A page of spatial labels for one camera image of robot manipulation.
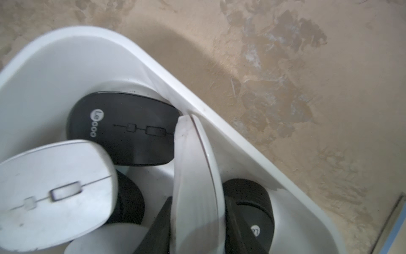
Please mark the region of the black ribbed Lecoo mouse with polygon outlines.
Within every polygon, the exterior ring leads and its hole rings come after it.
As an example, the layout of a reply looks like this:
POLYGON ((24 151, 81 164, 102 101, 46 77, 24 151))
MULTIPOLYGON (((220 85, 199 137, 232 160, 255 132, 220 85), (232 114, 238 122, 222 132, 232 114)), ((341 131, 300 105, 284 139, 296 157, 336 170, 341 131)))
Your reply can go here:
POLYGON ((274 216, 270 197, 260 184, 235 178, 223 184, 225 196, 235 200, 243 218, 251 228, 254 236, 269 253, 274 236, 274 216))

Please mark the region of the grey white mouse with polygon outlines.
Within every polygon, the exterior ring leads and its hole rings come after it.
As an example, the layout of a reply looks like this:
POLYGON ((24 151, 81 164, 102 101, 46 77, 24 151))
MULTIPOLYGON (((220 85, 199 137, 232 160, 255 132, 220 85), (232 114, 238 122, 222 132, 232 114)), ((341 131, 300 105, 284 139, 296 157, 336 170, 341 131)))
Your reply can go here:
POLYGON ((131 254, 139 246, 148 228, 132 223, 104 225, 72 241, 65 254, 131 254))

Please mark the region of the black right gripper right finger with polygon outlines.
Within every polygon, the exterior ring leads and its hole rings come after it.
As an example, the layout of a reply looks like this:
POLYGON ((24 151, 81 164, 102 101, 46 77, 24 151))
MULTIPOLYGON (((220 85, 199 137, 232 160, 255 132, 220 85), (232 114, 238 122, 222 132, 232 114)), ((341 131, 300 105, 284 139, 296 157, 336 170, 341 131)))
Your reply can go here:
POLYGON ((225 196, 226 254, 267 254, 243 218, 236 202, 225 196))

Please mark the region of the white plastic storage box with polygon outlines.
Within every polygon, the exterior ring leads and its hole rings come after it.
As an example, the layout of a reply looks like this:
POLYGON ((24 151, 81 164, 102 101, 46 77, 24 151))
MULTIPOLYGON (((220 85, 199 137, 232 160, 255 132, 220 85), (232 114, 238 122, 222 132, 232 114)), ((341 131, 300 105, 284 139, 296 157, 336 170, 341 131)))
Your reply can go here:
POLYGON ((333 221, 300 188, 137 44, 107 29, 49 32, 1 71, 1 159, 62 140, 73 105, 103 90, 151 94, 196 115, 222 180, 245 178, 267 189, 276 223, 271 253, 346 253, 333 221))

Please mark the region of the white slim mouse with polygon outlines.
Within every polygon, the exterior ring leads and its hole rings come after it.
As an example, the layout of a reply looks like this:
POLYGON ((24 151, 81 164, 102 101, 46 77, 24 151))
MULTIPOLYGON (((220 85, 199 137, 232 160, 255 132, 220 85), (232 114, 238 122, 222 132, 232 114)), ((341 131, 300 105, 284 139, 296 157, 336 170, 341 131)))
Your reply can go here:
POLYGON ((225 252, 225 198, 216 158, 199 118, 183 115, 174 133, 172 254, 225 252))

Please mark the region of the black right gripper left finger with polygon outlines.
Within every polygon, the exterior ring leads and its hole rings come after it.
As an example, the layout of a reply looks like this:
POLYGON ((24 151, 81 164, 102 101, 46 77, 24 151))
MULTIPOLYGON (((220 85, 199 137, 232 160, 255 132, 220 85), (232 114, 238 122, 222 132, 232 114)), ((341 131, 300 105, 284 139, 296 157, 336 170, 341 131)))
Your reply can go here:
POLYGON ((172 196, 167 198, 145 237, 133 254, 168 254, 170 252, 172 196))

